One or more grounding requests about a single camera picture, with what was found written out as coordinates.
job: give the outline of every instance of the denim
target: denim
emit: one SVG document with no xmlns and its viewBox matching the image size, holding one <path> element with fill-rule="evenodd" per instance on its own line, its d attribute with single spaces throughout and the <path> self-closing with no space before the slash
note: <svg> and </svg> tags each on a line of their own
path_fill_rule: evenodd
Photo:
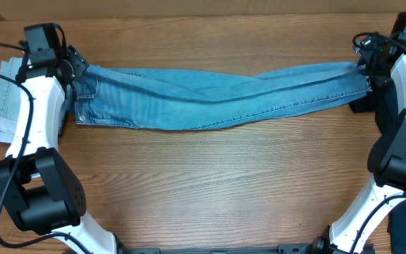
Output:
<svg viewBox="0 0 406 254">
<path fill-rule="evenodd" d="M 21 58 L 13 57 L 9 62 L 2 61 L 0 74 L 15 80 L 18 69 L 21 66 Z M 67 86 L 66 98 L 59 112 L 59 132 L 63 119 L 72 103 L 73 90 Z M 12 143 L 17 128 L 18 113 L 20 112 L 20 89 L 5 80 L 0 79 L 0 142 Z"/>
<path fill-rule="evenodd" d="M 256 76 L 90 66 L 73 82 L 77 123 L 203 130 L 298 116 L 366 95 L 355 63 L 318 63 Z"/>
</svg>

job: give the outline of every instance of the blue jeans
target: blue jeans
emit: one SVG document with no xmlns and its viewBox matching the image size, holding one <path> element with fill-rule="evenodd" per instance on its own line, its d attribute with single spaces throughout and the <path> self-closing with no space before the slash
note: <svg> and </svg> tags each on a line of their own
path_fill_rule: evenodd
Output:
<svg viewBox="0 0 406 254">
<path fill-rule="evenodd" d="M 297 116 L 359 99 L 369 90 L 355 63 L 319 63 L 256 76 L 90 66 L 73 82 L 77 122 L 202 130 Z"/>
</svg>

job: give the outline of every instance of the table surface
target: table surface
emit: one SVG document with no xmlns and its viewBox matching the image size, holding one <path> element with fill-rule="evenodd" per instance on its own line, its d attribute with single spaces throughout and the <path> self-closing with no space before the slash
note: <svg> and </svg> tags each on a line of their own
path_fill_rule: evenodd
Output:
<svg viewBox="0 0 406 254">
<path fill-rule="evenodd" d="M 102 67 L 187 68 L 254 75 L 289 66 L 356 61 L 358 32 L 389 34 L 396 13 L 40 20 L 0 22 L 0 42 L 56 21 Z M 0 48 L 0 61 L 20 52 Z M 85 189 L 87 210 L 127 247 L 228 248 L 307 243 L 348 208 L 367 178 L 380 133 L 374 115 L 348 106 L 219 131 L 77 126 L 59 149 Z M 0 159 L 7 144 L 0 144 Z M 385 219 L 369 239 L 390 253 Z M 17 230 L 6 211 L 2 236 Z M 60 253 L 48 240 L 0 253 Z"/>
</svg>

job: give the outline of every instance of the white tag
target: white tag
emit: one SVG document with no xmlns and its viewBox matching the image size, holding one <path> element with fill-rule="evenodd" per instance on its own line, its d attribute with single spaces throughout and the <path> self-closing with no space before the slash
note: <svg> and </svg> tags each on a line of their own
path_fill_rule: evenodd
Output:
<svg viewBox="0 0 406 254">
<path fill-rule="evenodd" d="M 14 134 L 16 129 L 17 129 L 16 121 L 12 121 L 10 119 L 0 116 L 0 131 Z"/>
</svg>

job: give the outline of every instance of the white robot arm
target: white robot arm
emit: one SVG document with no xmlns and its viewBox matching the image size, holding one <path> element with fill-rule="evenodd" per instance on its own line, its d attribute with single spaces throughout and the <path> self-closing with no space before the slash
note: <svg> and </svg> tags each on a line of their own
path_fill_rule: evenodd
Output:
<svg viewBox="0 0 406 254">
<path fill-rule="evenodd" d="M 73 73 L 80 75 L 85 70 L 82 69 L 85 64 L 81 64 L 85 60 L 74 48 L 64 47 L 65 37 L 63 44 L 59 44 L 55 27 L 51 24 L 25 28 L 25 34 L 30 47 L 38 49 L 29 55 L 31 64 L 19 73 L 23 85 L 35 99 L 34 112 L 29 142 L 20 163 L 22 168 L 18 169 L 20 177 L 17 180 L 10 179 L 11 163 L 20 151 L 29 112 L 27 96 L 20 91 L 21 107 L 15 138 L 6 158 L 0 161 L 0 197 L 7 182 L 11 188 L 4 206 L 14 224 L 22 231 L 32 230 L 39 235 L 61 232 L 73 237 L 82 246 L 62 236 L 57 238 L 76 253 L 136 253 L 128 252 L 114 234 L 101 228 L 89 215 L 78 178 L 57 152 L 59 110 L 64 101 L 63 86 L 70 83 Z M 279 250 L 283 254 L 361 253 L 372 231 L 405 199 L 402 194 L 406 193 L 406 54 L 400 53 L 393 66 L 390 76 L 398 92 L 400 114 L 394 128 L 384 133 L 371 150 L 368 160 L 370 174 L 366 185 L 347 212 L 328 228 L 325 236 L 316 238 L 310 245 L 279 245 L 275 251 Z M 42 177 L 44 186 L 25 190 L 22 185 L 36 176 Z M 383 204 L 389 198 L 395 199 Z M 228 250 L 218 252 L 236 253 Z M 208 250 L 202 250 L 201 253 L 208 253 Z"/>
</svg>

